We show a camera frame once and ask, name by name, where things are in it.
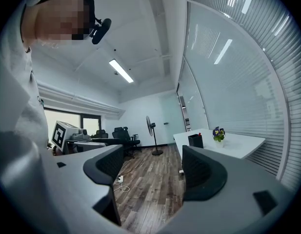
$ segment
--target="person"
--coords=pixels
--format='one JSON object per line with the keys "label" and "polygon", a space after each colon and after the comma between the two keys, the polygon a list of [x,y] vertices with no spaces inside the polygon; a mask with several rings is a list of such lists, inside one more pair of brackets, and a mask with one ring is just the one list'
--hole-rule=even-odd
{"label": "person", "polygon": [[83,40],[94,25],[94,0],[40,0],[33,6],[22,1],[0,35],[0,131],[47,148],[48,127],[30,46]]}

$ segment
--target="black box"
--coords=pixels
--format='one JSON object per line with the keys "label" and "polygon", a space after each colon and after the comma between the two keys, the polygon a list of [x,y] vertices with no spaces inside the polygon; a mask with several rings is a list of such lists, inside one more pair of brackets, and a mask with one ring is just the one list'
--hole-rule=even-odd
{"label": "black box", "polygon": [[203,148],[202,136],[200,135],[191,135],[188,136],[188,141],[190,146]]}

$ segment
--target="glass wall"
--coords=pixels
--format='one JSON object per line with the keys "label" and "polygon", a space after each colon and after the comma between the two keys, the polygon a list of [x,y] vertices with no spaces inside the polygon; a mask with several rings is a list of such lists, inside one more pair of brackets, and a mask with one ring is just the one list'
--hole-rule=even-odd
{"label": "glass wall", "polygon": [[191,130],[200,128],[209,129],[199,89],[193,74],[185,61],[183,62],[179,83],[179,90],[185,101]]}
{"label": "glass wall", "polygon": [[288,189],[296,191],[301,185],[301,30],[299,26],[280,0],[193,0],[193,2],[230,18],[230,22],[234,22],[246,31],[247,35],[256,41],[257,46],[261,46],[273,66],[281,83],[282,103],[285,104],[282,107],[284,143],[277,179],[280,179]]}
{"label": "glass wall", "polygon": [[284,140],[283,112],[262,53],[223,17],[191,4],[185,58],[210,129],[220,126],[229,133],[265,138],[248,158],[276,175]]}

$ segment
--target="cable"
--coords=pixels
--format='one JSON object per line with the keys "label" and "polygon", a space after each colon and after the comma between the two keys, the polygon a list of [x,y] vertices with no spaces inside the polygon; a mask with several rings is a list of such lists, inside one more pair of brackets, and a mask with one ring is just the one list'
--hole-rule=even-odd
{"label": "cable", "polygon": [[150,155],[148,155],[148,157],[147,157],[144,161],[142,161],[137,167],[135,167],[135,168],[133,168],[132,170],[130,170],[130,171],[124,173],[124,174],[121,174],[121,175],[128,174],[128,173],[130,173],[131,171],[135,170],[136,168],[140,167],[143,163],[145,163],[145,161],[149,158]]}
{"label": "cable", "polygon": [[129,188],[128,186],[126,186],[126,185],[122,185],[122,183],[123,183],[123,182],[119,182],[119,183],[115,182],[115,185],[120,185],[120,184],[121,184],[121,186],[120,186],[119,188],[115,189],[114,192],[115,192],[116,190],[119,190],[119,189],[121,189],[124,193],[128,193],[128,192],[130,191],[130,188]]}

